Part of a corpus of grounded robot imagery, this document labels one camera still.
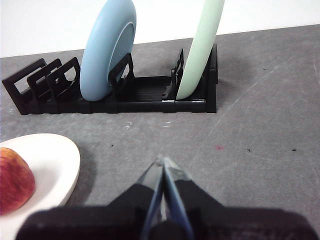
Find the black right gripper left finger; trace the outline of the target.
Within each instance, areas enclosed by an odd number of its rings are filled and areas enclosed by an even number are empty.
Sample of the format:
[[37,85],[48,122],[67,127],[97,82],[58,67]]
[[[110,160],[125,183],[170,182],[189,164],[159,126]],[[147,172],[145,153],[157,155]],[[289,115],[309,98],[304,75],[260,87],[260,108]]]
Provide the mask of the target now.
[[18,240],[140,240],[148,234],[162,199],[164,159],[108,205],[61,206],[31,214]]

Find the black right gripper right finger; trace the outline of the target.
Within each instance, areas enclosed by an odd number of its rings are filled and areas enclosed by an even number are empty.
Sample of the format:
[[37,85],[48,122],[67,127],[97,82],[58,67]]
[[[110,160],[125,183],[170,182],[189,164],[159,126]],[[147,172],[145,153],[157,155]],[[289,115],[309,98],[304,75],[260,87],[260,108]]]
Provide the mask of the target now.
[[302,215],[279,208],[224,206],[177,163],[163,160],[171,218],[193,240],[317,240]]

